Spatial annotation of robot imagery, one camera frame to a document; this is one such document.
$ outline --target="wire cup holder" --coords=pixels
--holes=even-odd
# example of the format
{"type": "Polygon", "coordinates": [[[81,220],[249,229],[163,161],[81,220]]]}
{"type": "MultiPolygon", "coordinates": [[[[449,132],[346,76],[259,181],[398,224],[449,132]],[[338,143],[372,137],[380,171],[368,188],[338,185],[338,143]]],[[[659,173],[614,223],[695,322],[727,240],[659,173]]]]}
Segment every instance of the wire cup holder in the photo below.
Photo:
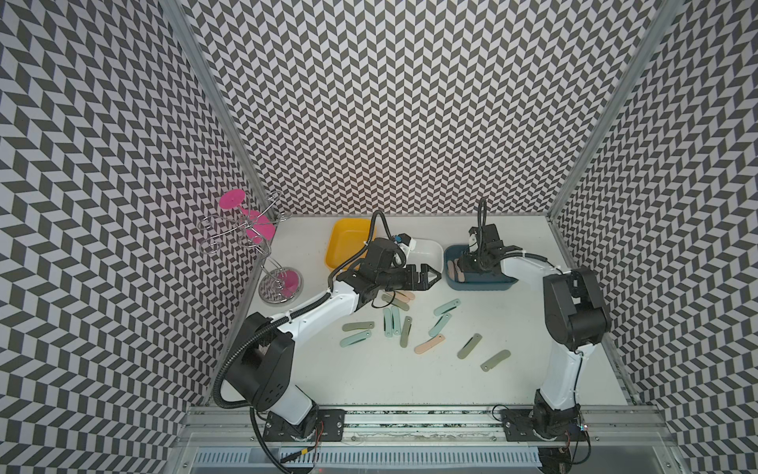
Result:
{"type": "Polygon", "coordinates": [[[265,303],[281,304],[296,298],[302,289],[302,275],[292,267],[284,267],[271,257],[271,239],[276,231],[275,224],[292,217],[291,213],[277,213],[276,219],[270,221],[266,213],[279,203],[279,193],[268,196],[268,207],[258,212],[251,207],[250,198],[244,190],[236,189],[226,192],[219,200],[221,212],[202,216],[196,227],[203,232],[212,232],[221,225],[231,225],[225,231],[217,231],[209,237],[197,241],[199,252],[214,255],[221,250],[224,238],[236,238],[238,244],[254,252],[254,259],[262,259],[261,268],[265,273],[258,285],[258,294],[265,303]],[[268,261],[274,269],[266,268],[268,261]]]}

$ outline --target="blue bowl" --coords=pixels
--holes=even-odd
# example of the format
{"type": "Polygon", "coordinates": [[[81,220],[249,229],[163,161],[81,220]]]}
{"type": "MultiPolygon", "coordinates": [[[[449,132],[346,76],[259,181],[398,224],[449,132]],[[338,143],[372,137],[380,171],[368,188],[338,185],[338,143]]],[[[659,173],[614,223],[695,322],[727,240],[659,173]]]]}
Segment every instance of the blue bowl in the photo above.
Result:
{"type": "Polygon", "coordinates": [[[445,267],[443,273],[447,284],[453,290],[459,291],[495,291],[507,290],[516,281],[517,278],[511,278],[506,275],[494,275],[492,273],[464,273],[466,281],[455,281],[447,273],[447,263],[459,258],[463,253],[468,251],[468,245],[458,244],[451,245],[445,249],[445,267]]]}

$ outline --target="yellow bowl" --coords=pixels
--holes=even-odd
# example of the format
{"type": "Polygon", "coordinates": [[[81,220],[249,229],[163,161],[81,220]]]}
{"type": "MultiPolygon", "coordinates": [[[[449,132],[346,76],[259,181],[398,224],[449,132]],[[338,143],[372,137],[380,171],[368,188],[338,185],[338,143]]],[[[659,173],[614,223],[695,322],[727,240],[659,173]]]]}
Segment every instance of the yellow bowl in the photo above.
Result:
{"type": "Polygon", "coordinates": [[[327,267],[334,270],[362,249],[370,227],[369,219],[347,218],[337,221],[332,228],[327,255],[324,257],[327,267]]]}

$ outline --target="chevron patterned wall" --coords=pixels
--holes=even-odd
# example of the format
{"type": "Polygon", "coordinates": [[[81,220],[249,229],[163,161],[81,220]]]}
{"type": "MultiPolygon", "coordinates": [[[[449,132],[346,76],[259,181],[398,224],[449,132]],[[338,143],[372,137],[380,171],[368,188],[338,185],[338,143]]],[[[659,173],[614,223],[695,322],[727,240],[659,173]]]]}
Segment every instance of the chevron patterned wall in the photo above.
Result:
{"type": "Polygon", "coordinates": [[[758,8],[693,0],[558,222],[696,472],[758,472],[758,8]]]}
{"type": "Polygon", "coordinates": [[[0,472],[158,472],[250,272],[193,223],[244,180],[154,0],[5,0],[0,45],[0,472]]]}
{"type": "Polygon", "coordinates": [[[657,2],[183,0],[302,214],[546,211],[657,2]]]}

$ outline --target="red wire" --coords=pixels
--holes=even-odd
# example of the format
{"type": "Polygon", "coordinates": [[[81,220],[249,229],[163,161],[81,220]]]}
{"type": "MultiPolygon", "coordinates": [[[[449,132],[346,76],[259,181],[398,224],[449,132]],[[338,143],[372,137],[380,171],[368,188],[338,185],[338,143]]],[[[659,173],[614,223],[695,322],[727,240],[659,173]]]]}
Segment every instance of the red wire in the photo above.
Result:
{"type": "Polygon", "coordinates": [[[321,431],[316,435],[316,445],[313,448],[313,462],[316,461],[316,450],[318,449],[318,443],[321,442],[321,435],[324,434],[324,422],[321,422],[321,431]]]}

